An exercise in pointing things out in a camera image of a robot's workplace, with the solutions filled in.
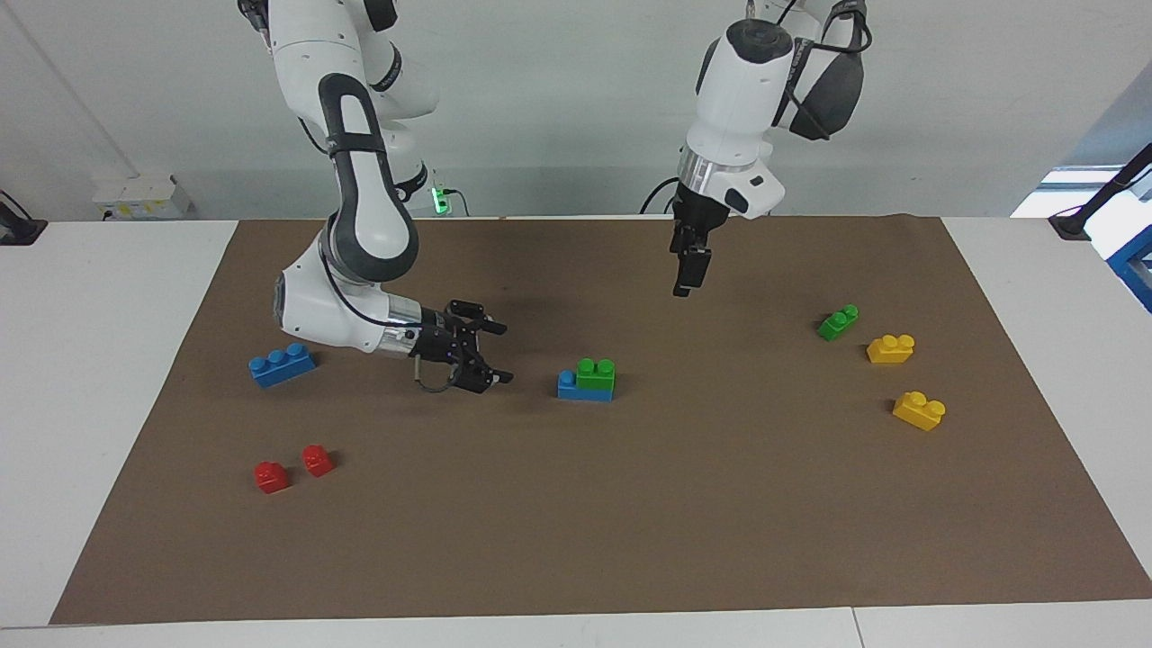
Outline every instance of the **red block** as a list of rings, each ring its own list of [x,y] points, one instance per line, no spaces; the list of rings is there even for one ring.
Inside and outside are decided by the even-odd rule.
[[[271,495],[291,485],[288,483],[288,472],[280,464],[264,461],[256,467],[256,485]]]
[[[327,475],[335,466],[332,464],[332,458],[328,457],[327,451],[320,445],[310,445],[304,449],[304,467],[308,468],[309,473],[312,473],[313,477],[323,477]]]

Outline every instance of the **green block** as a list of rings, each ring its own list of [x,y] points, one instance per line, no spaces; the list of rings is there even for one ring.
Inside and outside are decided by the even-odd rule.
[[[616,387],[616,364],[611,360],[592,362],[585,357],[576,364],[576,387],[611,392]]]
[[[820,337],[831,342],[847,333],[859,318],[859,309],[852,304],[848,304],[842,310],[833,312],[831,317],[824,321],[824,324],[820,324]]]

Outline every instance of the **brown paper mat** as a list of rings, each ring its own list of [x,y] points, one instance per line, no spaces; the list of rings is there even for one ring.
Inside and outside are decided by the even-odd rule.
[[[485,303],[516,382],[429,395],[317,349],[262,392],[272,281],[318,227],[240,225],[52,623],[1152,597],[939,220],[734,220],[687,301],[667,221],[424,221],[392,291]],[[916,356],[870,364],[882,333]],[[554,399],[584,355],[615,402]],[[889,414],[911,389],[938,431]],[[298,468],[310,443],[334,473]],[[295,485],[259,492],[263,460]]]

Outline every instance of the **green led light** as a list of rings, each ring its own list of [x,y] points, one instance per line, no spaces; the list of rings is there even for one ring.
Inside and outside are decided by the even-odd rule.
[[[437,214],[445,214],[452,211],[452,204],[448,202],[448,196],[444,195],[444,191],[439,187],[432,187],[432,202],[435,203]]]

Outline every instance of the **yellow block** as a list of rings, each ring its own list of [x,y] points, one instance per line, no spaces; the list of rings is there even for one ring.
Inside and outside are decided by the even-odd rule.
[[[867,359],[873,364],[902,364],[916,351],[916,340],[911,336],[885,336],[872,340],[867,346]]]
[[[939,400],[930,401],[920,392],[907,392],[896,401],[892,415],[911,423],[925,432],[931,432],[943,419],[945,407]]]

